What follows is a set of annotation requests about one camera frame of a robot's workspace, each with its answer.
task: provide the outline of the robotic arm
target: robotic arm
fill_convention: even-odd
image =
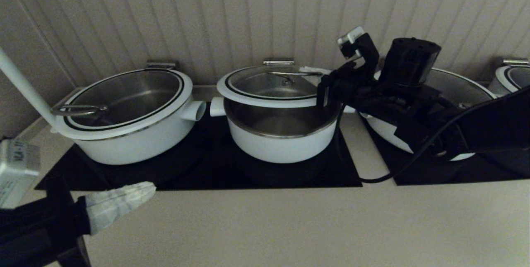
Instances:
[[[318,106],[339,101],[396,125],[397,137],[415,153],[429,150],[435,160],[469,152],[530,148],[530,87],[475,106],[455,105],[425,84],[441,50],[437,44],[394,39],[376,80],[379,53],[370,36],[357,27],[338,42],[351,60],[322,77]],[[365,64],[356,67],[354,60],[360,56]]]

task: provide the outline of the black cable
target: black cable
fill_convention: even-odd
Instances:
[[[448,127],[450,127],[453,123],[455,123],[457,120],[459,120],[460,118],[462,118],[463,116],[473,112],[473,111],[476,111],[478,110],[479,108],[482,108],[484,106],[487,106],[489,105],[490,103],[493,103],[493,102],[496,102],[496,99],[492,99],[491,101],[486,101],[485,103],[481,103],[480,105],[477,105],[477,106],[474,106],[474,107],[471,107],[471,108],[468,108],[467,110],[465,110],[464,112],[460,112],[458,113],[456,116],[454,116],[453,118],[451,118],[451,120],[447,121],[442,127],[440,127],[433,135],[431,135],[431,137],[425,141],[425,143],[420,147],[420,149],[418,149],[417,152],[414,152],[414,154],[412,155],[412,157],[409,159],[409,161],[407,161],[407,163],[405,163],[403,165],[403,167],[401,169],[399,169],[398,171],[394,171],[394,172],[390,172],[388,174],[386,174],[385,176],[382,176],[382,177],[379,177],[379,178],[374,178],[374,179],[365,179],[365,178],[361,178],[361,177],[358,177],[356,178],[356,180],[360,181],[360,182],[364,182],[364,183],[379,183],[379,182],[383,182],[385,180],[388,180],[392,177],[395,177],[395,176],[398,176],[399,174],[401,174],[403,171],[405,171],[406,169],[408,169],[412,164],[414,164],[416,162],[416,160],[418,160],[418,158],[420,158],[420,156],[422,156],[422,154],[429,148],[429,146],[436,140],[436,138],[441,134],[443,133],[443,131],[445,131],[445,129],[447,129]],[[337,153],[339,154],[339,159],[343,162],[343,163],[346,163],[346,161],[343,159],[342,157],[342,154],[340,152],[340,148],[339,148],[339,127],[340,127],[340,120],[342,118],[342,114],[344,112],[344,108],[346,108],[346,104],[343,103],[343,105],[341,106],[341,111],[339,112],[339,116],[337,117],[337,127],[335,128],[335,148],[337,149]]]

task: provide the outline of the white pipe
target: white pipe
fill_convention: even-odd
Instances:
[[[31,103],[39,114],[51,125],[55,127],[55,116],[50,113],[50,106],[40,96],[28,79],[17,69],[15,63],[9,59],[4,50],[0,48],[0,70],[15,85],[22,95]]]

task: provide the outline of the cooking pot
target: cooking pot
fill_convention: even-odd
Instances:
[[[489,84],[488,90],[501,97],[526,86],[530,86],[529,66],[503,66],[495,71],[495,79]]]
[[[212,100],[210,115],[226,115],[237,146],[257,159],[287,164],[319,154],[340,112],[338,103],[316,106],[316,86],[330,71],[290,61],[264,64],[221,78],[217,90],[224,98]]]
[[[93,160],[136,163],[180,142],[206,110],[193,84],[170,63],[108,77],[54,107],[56,130]]]
[[[375,73],[375,78],[379,79],[381,72]],[[457,75],[456,73],[442,69],[432,68],[425,84],[441,91],[441,97],[447,99],[456,106],[473,106],[485,101],[495,99],[496,96],[476,82]],[[371,115],[361,113],[370,127],[383,139],[392,145],[412,154],[409,145],[394,135],[397,127],[386,121],[375,118]],[[470,158],[474,153],[459,154],[452,158],[452,161]]]

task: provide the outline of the countertop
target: countertop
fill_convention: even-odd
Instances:
[[[361,177],[388,172],[356,114],[340,127]],[[19,136],[40,148],[35,185],[72,146],[50,130],[38,120]],[[85,242],[95,267],[527,267],[529,195],[528,180],[157,192]],[[31,190],[22,203],[44,196]]]

